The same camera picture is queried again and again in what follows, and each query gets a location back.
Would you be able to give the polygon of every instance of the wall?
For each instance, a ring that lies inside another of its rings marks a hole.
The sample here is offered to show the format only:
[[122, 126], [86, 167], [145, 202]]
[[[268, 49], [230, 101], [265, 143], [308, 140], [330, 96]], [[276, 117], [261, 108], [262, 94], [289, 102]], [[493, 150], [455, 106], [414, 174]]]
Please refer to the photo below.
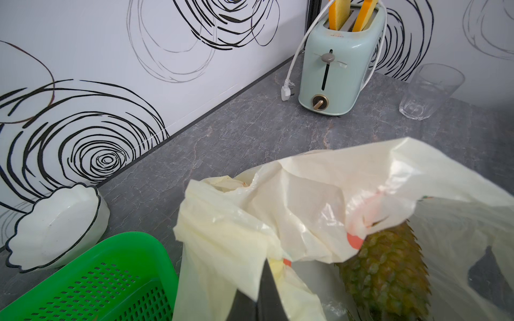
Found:
[[102, 182], [293, 55], [306, 7], [2, 2], [0, 247], [38, 199]]
[[454, 98], [484, 108], [512, 108], [514, 1], [383, 2], [389, 27], [378, 72], [408, 81], [420, 64], [445, 64], [466, 77]]

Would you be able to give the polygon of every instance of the pineapple skin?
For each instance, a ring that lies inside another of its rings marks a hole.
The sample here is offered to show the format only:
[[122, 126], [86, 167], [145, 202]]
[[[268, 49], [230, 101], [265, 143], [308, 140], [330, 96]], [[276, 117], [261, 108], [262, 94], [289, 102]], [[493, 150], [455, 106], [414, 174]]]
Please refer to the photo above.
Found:
[[427, 266], [407, 221], [368, 235], [357, 255], [336, 265], [346, 291], [372, 315], [427, 316]]

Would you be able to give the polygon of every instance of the white power cord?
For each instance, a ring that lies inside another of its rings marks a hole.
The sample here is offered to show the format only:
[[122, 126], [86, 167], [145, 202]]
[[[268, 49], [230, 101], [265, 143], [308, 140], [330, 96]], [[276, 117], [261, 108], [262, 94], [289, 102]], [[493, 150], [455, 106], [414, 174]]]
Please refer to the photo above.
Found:
[[387, 31], [387, 8], [384, 5], [384, 3], [381, 0], [378, 0], [378, 5], [381, 6], [385, 11], [385, 20], [384, 20], [384, 30], [382, 31], [382, 37], [380, 38], [380, 46], [378, 46], [378, 52], [377, 57], [375, 58], [375, 64], [373, 65], [373, 68], [371, 69], [370, 75], [368, 76], [368, 79], [360, 86], [360, 90], [362, 91], [364, 87], [368, 84], [368, 82], [371, 79], [371, 76], [373, 76], [373, 73], [375, 72], [375, 69], [377, 68], [378, 61], [380, 60], [380, 55], [382, 54], [382, 47], [384, 46], [384, 39], [386, 38], [386, 31]]
[[[313, 23], [311, 24], [311, 26], [309, 27], [309, 29], [307, 30], [307, 32], [303, 36], [302, 42], [300, 42], [300, 45], [298, 46], [298, 49], [296, 50], [295, 56], [292, 58], [291, 66], [289, 67], [289, 71], [287, 72], [286, 80], [284, 81], [284, 86], [282, 86], [282, 89], [281, 89], [282, 101], [287, 101], [291, 97], [291, 88], [290, 88], [290, 86], [294, 86], [295, 85], [290, 80], [291, 73], [292, 73], [293, 67], [295, 66], [296, 59], [298, 58], [298, 55], [300, 54], [300, 51], [302, 51], [303, 44], [305, 43], [305, 41], [309, 37], [309, 34], [312, 32], [314, 27], [318, 24], [319, 20], [325, 15], [325, 12], [327, 11], [327, 9], [335, 1], [336, 0], [330, 0], [326, 4], [326, 6], [320, 11], [320, 13], [316, 17], [316, 19], [314, 19]], [[378, 61], [380, 59], [380, 54], [382, 53], [382, 47], [384, 45], [384, 39], [386, 37], [386, 33], [385, 32], [387, 30], [387, 15], [388, 15], [387, 14], [387, 8], [386, 8], [386, 6], [383, 4], [383, 2], [381, 0], [378, 0], [378, 5], [380, 5], [384, 9], [384, 11], [385, 11], [386, 18], [385, 18], [385, 22], [384, 22], [384, 28], [383, 28], [383, 31], [382, 31], [382, 37], [380, 39], [380, 46], [378, 47], [377, 58], [375, 59], [375, 64], [373, 65], [373, 69], [371, 69], [371, 72], [370, 72], [370, 75], [368, 76], [368, 79], [366, 79], [366, 81], [360, 87], [360, 90], [363, 90], [364, 87], [366, 87], [366, 85], [368, 84], [368, 82], [371, 79], [371, 76], [373, 76], [373, 73], [375, 72], [375, 69], [377, 68], [377, 64], [378, 64]]]

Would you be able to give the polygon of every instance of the bread slice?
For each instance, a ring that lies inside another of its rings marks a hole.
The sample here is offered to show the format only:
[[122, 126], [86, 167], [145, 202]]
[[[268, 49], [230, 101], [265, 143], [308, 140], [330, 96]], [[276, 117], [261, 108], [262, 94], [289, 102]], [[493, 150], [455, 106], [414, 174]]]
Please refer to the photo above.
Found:
[[353, 32], [362, 31], [364, 29], [370, 20], [373, 10], [375, 10], [375, 7], [377, 6], [377, 2], [378, 0], [364, 0], [359, 16], [355, 21], [355, 26], [352, 30]]
[[351, 0], [336, 0], [328, 10], [330, 30], [339, 30], [350, 16]]

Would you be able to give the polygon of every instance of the scalloped bowl rim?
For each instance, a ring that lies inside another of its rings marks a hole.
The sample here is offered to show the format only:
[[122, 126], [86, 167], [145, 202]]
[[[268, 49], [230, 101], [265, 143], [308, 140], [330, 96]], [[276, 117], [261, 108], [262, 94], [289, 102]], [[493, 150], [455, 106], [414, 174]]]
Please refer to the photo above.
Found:
[[[13, 250], [9, 247], [9, 242], [11, 241], [11, 239], [13, 239], [16, 235], [18, 235], [18, 224], [20, 223], [21, 220], [23, 220], [23, 218], [25, 218], [27, 215], [30, 215], [32, 214], [32, 212], [34, 211], [37, 203], [39, 203], [40, 201], [42, 200], [45, 200], [45, 199], [49, 199], [53, 194], [55, 194], [55, 192], [57, 192], [58, 190], [62, 190], [62, 189], [72, 189], [74, 188], [75, 186], [77, 185], [82, 185], [84, 186], [85, 188], [93, 188], [94, 191], [95, 191], [95, 194], [98, 198], [98, 205], [97, 205], [97, 208], [96, 208], [96, 212], [95, 212], [95, 216], [93, 217], [93, 219], [91, 220], [91, 224], [87, 227], [87, 229], [82, 233], [82, 235], [79, 237], [79, 239], [72, 245], [70, 246], [66, 251], [64, 251], [63, 253], [61, 253], [58, 257], [56, 257], [55, 259], [53, 259], [52, 261], [50, 261], [49, 263], [46, 263], [44, 265], [39, 265], [37, 267], [33, 267], [33, 268], [30, 268], [30, 269], [26, 269], [24, 270], [22, 268], [22, 266], [20, 265], [16, 265], [16, 264], [12, 264], [9, 262], [9, 259], [11, 258], [11, 255], [13, 254]], [[91, 229], [91, 227], [93, 226], [93, 224], [96, 222], [97, 218], [98, 218], [98, 212], [100, 210], [100, 205], [102, 203], [102, 198], [100, 196], [100, 194], [98, 193], [98, 188], [96, 186], [93, 186], [93, 185], [86, 185], [85, 183], [76, 183], [74, 184], [73, 186], [62, 186], [62, 187], [59, 187], [57, 189], [55, 189], [50, 195], [46, 196], [46, 197], [42, 197], [40, 199], [38, 199], [35, 203], [34, 203], [34, 206], [32, 207], [32, 210], [23, 215], [22, 217], [20, 217], [18, 219], [18, 221], [16, 221], [16, 224], [14, 225], [14, 234], [9, 237], [9, 239], [7, 239], [7, 241], [5, 242], [5, 249], [9, 252], [9, 255], [7, 256], [6, 260], [5, 260], [5, 264], [6, 266], [10, 267], [10, 268], [18, 268], [18, 270], [20, 271], [20, 273], [27, 273], [27, 272], [31, 272], [31, 271], [34, 271], [36, 269], [42, 269], [42, 268], [45, 268], [49, 265], [52, 265], [53, 263], [57, 262], [61, 257], [63, 257], [66, 253], [68, 253], [69, 251], [71, 251], [71, 249], [73, 249], [75, 246], [77, 246], [77, 244], [79, 244], [79, 242], [84, 238], [84, 236], [87, 234], [87, 232], [89, 232], [89, 230]]]

